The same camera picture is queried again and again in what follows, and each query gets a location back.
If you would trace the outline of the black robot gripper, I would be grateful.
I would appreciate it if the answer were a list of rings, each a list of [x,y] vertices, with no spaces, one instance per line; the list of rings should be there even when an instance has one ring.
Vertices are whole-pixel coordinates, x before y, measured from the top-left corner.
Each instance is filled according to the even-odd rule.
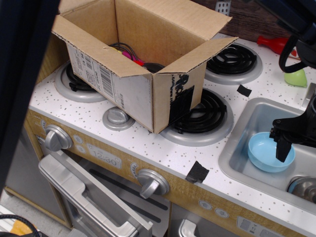
[[[276,143],[276,158],[285,162],[292,144],[316,146],[316,94],[314,93],[306,110],[298,117],[278,118],[273,121],[270,138]]]

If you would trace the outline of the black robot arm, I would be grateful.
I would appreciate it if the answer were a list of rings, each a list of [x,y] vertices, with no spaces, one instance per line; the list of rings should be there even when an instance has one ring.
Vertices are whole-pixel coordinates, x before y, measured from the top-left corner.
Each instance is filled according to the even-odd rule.
[[[0,181],[5,182],[48,41],[56,35],[117,76],[144,76],[149,103],[141,122],[160,132],[171,122],[167,83],[120,56],[131,44],[141,59],[187,74],[236,40],[216,35],[231,18],[190,0],[3,0],[0,3]]]

